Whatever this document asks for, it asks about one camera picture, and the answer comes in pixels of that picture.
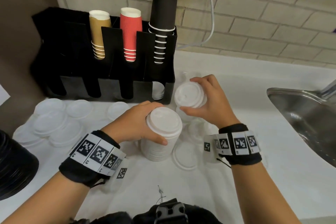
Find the white cable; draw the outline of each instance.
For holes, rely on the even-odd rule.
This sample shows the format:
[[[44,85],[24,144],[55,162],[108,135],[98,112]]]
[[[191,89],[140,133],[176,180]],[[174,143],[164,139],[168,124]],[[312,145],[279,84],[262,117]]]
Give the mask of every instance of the white cable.
[[[209,41],[209,39],[212,37],[213,31],[215,30],[215,15],[214,15],[214,7],[213,7],[213,0],[210,0],[210,6],[211,6],[211,32],[210,35],[208,36],[207,39],[205,39],[203,42],[200,43],[193,43],[193,44],[186,44],[186,45],[182,45],[180,47],[177,47],[177,50],[183,49],[183,48],[187,48],[189,46],[197,46],[197,45],[201,45],[206,43],[207,41]]]

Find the stainless steel sink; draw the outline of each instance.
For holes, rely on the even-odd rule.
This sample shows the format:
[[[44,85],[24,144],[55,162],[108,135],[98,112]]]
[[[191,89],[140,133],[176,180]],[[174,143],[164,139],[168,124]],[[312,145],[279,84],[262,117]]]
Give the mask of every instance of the stainless steel sink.
[[[304,90],[270,88],[267,95],[306,144],[336,167],[336,105]]]

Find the black plastic buckle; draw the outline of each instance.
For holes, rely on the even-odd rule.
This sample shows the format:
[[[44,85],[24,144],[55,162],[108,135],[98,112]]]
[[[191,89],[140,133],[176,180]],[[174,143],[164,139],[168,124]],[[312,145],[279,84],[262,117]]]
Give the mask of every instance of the black plastic buckle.
[[[178,224],[188,223],[186,208],[181,202],[159,205],[156,209],[154,224],[174,222]]]

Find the wristband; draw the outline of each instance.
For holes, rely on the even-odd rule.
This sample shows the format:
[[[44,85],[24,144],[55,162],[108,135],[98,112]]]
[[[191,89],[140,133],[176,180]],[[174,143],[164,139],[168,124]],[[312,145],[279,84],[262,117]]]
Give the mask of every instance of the wristband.
[[[93,131],[73,146],[59,171],[71,181],[91,188],[100,179],[108,180],[125,156],[111,137],[102,131]]]
[[[239,123],[221,128],[213,135],[217,154],[231,165],[253,165],[262,160],[260,147],[252,131]]]

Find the black wristband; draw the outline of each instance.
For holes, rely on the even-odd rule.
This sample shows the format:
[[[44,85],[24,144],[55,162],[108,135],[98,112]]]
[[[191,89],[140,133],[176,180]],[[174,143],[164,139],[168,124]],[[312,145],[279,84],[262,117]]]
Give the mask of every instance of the black wristband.
[[[96,130],[93,131],[92,134],[120,149],[120,145],[103,131]],[[82,183],[89,188],[92,188],[101,179],[106,181],[110,178],[107,175],[99,174],[90,168],[83,166],[81,163],[78,163],[70,157],[61,163],[59,171],[69,180]]]
[[[227,134],[227,137],[229,139],[230,145],[233,145],[233,132],[244,132],[248,131],[248,128],[245,124],[238,123],[234,125],[230,125],[224,128],[219,129],[219,134]],[[219,154],[221,158],[226,158],[227,161],[230,163],[230,165],[243,165],[243,166],[249,166],[254,165],[256,163],[259,163],[262,160],[262,157],[260,153],[254,153],[249,155],[236,155],[235,150],[233,147],[231,148],[232,155],[222,155]]]

